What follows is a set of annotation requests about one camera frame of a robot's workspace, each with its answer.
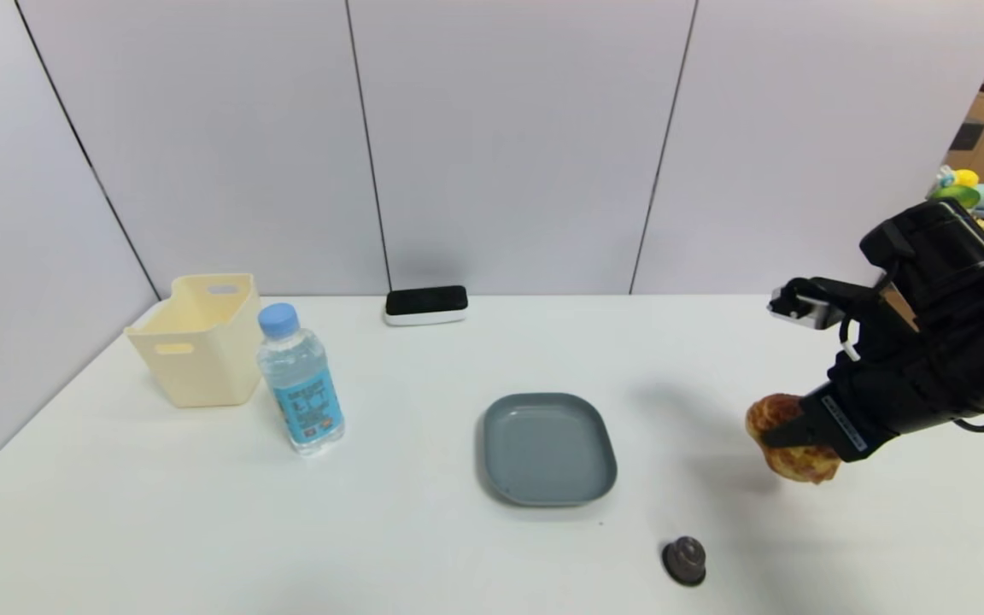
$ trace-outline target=storage bin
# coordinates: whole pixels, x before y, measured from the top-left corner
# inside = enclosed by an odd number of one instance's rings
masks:
[[[233,406],[261,381],[260,312],[253,276],[183,276],[147,324],[124,332],[174,406]]]

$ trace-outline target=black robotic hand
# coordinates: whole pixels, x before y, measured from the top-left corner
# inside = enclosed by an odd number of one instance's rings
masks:
[[[883,222],[860,241],[879,284],[796,278],[769,310],[818,330],[840,324],[843,351],[829,381],[800,398],[803,415],[763,433],[773,448],[827,444],[861,460],[891,437],[944,423],[972,431],[984,415],[984,231],[952,199],[930,200]],[[883,299],[894,284],[914,324]],[[859,339],[848,343],[851,320]]]

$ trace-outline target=bottle label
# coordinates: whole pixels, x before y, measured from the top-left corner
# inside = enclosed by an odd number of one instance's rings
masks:
[[[297,443],[305,444],[328,436],[343,420],[329,367],[306,382],[272,392],[280,402],[280,412],[284,414],[290,437]]]

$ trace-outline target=gray tray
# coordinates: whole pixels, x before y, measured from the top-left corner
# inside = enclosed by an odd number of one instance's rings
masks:
[[[606,424],[575,395],[502,397],[485,410],[483,427],[485,475],[517,505],[584,505],[617,480]]]

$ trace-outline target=plastic bottle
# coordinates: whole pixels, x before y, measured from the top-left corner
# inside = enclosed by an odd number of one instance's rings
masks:
[[[298,325],[298,314],[289,303],[263,308],[257,322],[265,332],[257,363],[276,395],[290,445],[303,455],[328,448],[344,435],[344,417],[325,346]]]

